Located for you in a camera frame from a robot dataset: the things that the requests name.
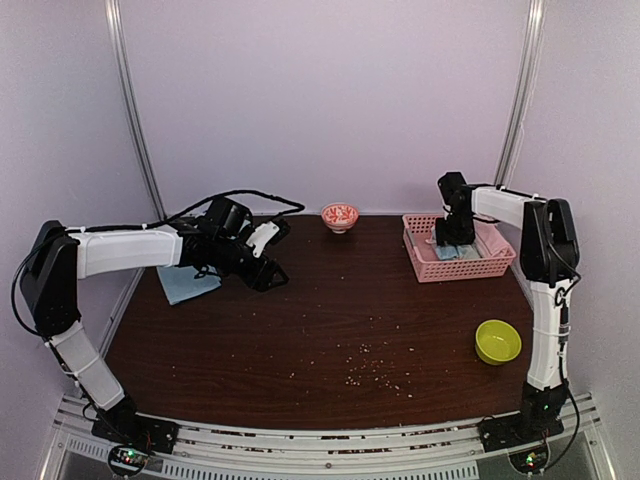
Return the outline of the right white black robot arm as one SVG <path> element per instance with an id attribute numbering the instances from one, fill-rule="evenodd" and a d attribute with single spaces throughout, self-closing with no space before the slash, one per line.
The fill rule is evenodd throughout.
<path id="1" fill-rule="evenodd" d="M 519 413 L 511 430 L 530 442 L 550 431 L 569 397 L 566 353 L 571 292 L 581 280 L 579 245 L 569 203 L 488 184 L 469 184 L 460 172 L 438 180 L 446 208 L 436 222 L 439 245 L 467 245 L 476 221 L 520 230 L 519 263 L 533 295 L 532 351 Z"/>

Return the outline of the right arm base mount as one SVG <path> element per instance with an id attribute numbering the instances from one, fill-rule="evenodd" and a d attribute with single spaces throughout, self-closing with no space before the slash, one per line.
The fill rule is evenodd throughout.
<path id="1" fill-rule="evenodd" d="M 543 427 L 525 427 L 521 415 L 485 418 L 477 425 L 485 453 L 510 449 L 532 442 L 540 442 L 544 437 L 564 432 L 561 420 L 552 420 Z"/>

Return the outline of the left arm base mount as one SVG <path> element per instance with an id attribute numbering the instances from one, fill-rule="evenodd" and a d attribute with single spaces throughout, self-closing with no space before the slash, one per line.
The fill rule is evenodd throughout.
<path id="1" fill-rule="evenodd" d="M 124 422 L 98 419 L 91 428 L 95 437 L 133 446 L 145 453 L 171 454 L 178 433 L 179 425 L 175 422 L 138 415 Z"/>

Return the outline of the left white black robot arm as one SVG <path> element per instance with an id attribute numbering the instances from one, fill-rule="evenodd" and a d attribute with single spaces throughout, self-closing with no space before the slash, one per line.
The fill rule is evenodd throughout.
<path id="1" fill-rule="evenodd" d="M 65 374 L 95 408 L 97 419 L 123 444 L 137 442 L 144 424 L 125 387 L 89 338 L 79 308 L 80 282 L 151 267 L 191 269 L 196 279 L 234 275 L 265 292 L 288 280 L 266 254 L 290 232 L 283 213 L 255 221 L 229 194 L 148 224 L 69 227 L 45 222 L 17 267 L 11 298 L 22 298 L 33 320 L 28 332 L 52 351 Z"/>

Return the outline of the blue polka dot towel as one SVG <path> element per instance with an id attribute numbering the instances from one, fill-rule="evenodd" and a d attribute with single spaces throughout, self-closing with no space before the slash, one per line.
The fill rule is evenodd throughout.
<path id="1" fill-rule="evenodd" d="M 481 258 L 480 253 L 473 245 L 434 245 L 433 248 L 440 261 L 477 260 Z"/>

